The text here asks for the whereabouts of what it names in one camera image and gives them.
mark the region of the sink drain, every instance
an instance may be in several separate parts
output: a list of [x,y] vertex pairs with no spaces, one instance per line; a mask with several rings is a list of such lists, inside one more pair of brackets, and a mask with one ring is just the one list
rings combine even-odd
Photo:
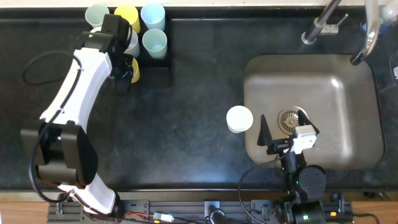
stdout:
[[293,134],[294,128],[299,125],[299,114],[297,113],[299,110],[302,110],[305,115],[307,115],[307,113],[298,106],[284,109],[279,113],[278,125],[284,133]]

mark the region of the countertop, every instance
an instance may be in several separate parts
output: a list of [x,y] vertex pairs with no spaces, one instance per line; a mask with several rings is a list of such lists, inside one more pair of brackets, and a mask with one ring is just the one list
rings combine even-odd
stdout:
[[[244,133],[233,134],[226,113],[243,105],[243,69],[262,54],[352,54],[363,44],[358,24],[364,8],[349,11],[336,36],[303,45],[300,37],[321,9],[167,9],[170,20],[172,84],[120,93],[103,86],[88,121],[88,137],[99,157],[98,173],[111,188],[235,189],[253,167]],[[30,190],[28,160],[20,130],[37,119],[61,82],[27,86],[21,71],[48,50],[73,50],[75,38],[90,30],[84,9],[8,9],[0,19],[0,190]],[[398,27],[380,38],[368,62],[374,69],[386,154],[374,168],[326,170],[327,189],[377,190],[398,186]],[[33,77],[66,75],[70,59],[49,57]],[[44,189],[53,189],[44,185]],[[273,167],[250,174],[246,189],[284,190]]]

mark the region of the chrome faucet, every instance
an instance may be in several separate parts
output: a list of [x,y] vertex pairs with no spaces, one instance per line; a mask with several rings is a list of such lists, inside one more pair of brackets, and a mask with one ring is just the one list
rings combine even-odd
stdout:
[[[379,18],[379,4],[377,0],[364,0],[366,8],[366,37],[364,46],[361,47],[357,54],[354,54],[349,60],[352,65],[359,65],[373,50],[377,37],[379,35],[380,18]],[[329,19],[332,12],[337,8],[341,0],[331,0],[329,5],[323,10],[321,15],[315,18],[311,28],[308,32],[302,34],[304,44],[313,44],[317,40],[318,35],[337,34],[338,25],[347,18],[346,16],[337,25],[328,25],[326,21]]]

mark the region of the cable connector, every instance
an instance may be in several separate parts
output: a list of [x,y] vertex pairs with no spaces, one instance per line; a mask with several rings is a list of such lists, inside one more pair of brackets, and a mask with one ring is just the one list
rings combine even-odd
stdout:
[[154,220],[160,220],[165,222],[173,222],[174,218],[172,215],[166,215],[161,213],[154,213]]

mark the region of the stainless steel sink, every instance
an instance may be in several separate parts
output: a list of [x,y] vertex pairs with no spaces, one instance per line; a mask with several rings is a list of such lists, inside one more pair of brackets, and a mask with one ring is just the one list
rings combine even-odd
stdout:
[[244,70],[244,105],[254,117],[246,131],[246,150],[257,163],[270,161],[257,146],[264,114],[274,139],[285,138],[303,109],[320,130],[315,146],[304,151],[308,164],[324,168],[375,166],[384,153],[376,87],[365,62],[352,66],[350,55],[262,55]]

